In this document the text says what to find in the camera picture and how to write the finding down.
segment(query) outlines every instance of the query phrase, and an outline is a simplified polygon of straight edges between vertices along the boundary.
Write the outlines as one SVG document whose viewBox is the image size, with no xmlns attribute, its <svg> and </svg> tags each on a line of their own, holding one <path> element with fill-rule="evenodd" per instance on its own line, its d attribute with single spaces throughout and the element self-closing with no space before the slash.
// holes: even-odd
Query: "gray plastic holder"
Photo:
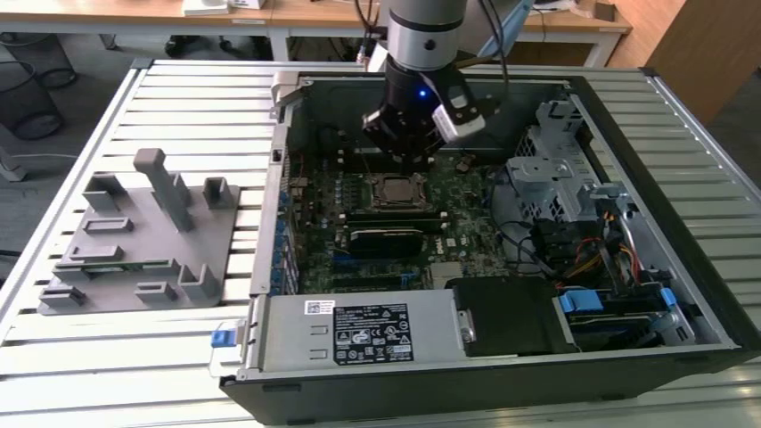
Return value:
<svg viewBox="0 0 761 428">
<path fill-rule="evenodd" d="M 138 152 L 152 188 L 126 189 L 115 176 L 94 176 L 91 208 L 40 295 L 40 314 L 219 304 L 240 188 L 223 177 L 187 187 L 163 160 L 162 150 Z"/>
</svg>

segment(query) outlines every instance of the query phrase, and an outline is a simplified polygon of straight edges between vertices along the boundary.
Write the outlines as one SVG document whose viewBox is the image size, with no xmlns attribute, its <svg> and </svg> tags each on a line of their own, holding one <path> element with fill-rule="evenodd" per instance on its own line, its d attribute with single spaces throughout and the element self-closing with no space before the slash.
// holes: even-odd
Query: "slotted metal table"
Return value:
<svg viewBox="0 0 761 428">
<path fill-rule="evenodd" d="M 271 83 L 279 70 L 359 68 L 342 63 L 155 61 L 127 74 L 0 292 L 0 425 L 260 426 L 218 388 L 208 367 L 210 333 L 220 323 L 247 315 L 275 126 Z M 499 73 L 489 67 L 473 71 Z M 516 67 L 513 73 L 588 78 L 748 314 L 761 324 L 761 193 L 660 79 L 640 70 Z M 148 185 L 132 172 L 132 155 L 143 147 L 159 147 L 168 154 L 167 169 L 180 171 L 188 185 L 224 176 L 243 187 L 224 304 L 44 317 L 36 311 L 38 297 L 82 220 L 87 180 L 95 172 L 114 172 L 124 186 Z M 616 177 L 599 145 L 596 151 Z M 222 360 L 231 374 L 235 359 L 234 354 Z M 681 379 L 637 399 L 356 425 L 759 426 L 759 362 Z"/>
</svg>

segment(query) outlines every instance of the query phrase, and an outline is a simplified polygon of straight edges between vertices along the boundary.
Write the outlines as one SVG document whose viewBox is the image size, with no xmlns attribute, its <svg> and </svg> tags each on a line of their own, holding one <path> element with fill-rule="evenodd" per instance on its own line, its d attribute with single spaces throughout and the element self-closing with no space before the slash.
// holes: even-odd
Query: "barcode sticker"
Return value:
<svg viewBox="0 0 761 428">
<path fill-rule="evenodd" d="M 264 20 L 232 20 L 234 24 L 248 24 L 248 25 L 264 25 L 267 22 Z"/>
<path fill-rule="evenodd" d="M 304 302 L 306 315 L 331 315 L 334 307 L 336 306 L 335 300 L 308 300 Z"/>
</svg>

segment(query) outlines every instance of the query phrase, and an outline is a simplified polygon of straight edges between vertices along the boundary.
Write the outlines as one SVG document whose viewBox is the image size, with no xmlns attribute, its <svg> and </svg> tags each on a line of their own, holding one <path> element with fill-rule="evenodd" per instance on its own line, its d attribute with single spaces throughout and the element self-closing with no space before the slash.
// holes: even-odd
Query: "power supply label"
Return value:
<svg viewBox="0 0 761 428">
<path fill-rule="evenodd" d="M 407 304 L 334 308 L 340 366 L 413 361 L 413 336 Z"/>
</svg>

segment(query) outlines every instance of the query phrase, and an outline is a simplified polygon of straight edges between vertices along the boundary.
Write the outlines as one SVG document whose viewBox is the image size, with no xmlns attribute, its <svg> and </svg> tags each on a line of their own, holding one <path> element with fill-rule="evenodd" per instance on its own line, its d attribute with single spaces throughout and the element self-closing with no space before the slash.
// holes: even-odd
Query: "screw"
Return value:
<svg viewBox="0 0 761 428">
<path fill-rule="evenodd" d="M 463 342 L 471 343 L 473 342 L 473 332 L 469 328 L 463 327 L 460 328 L 460 337 L 463 338 Z"/>
</svg>

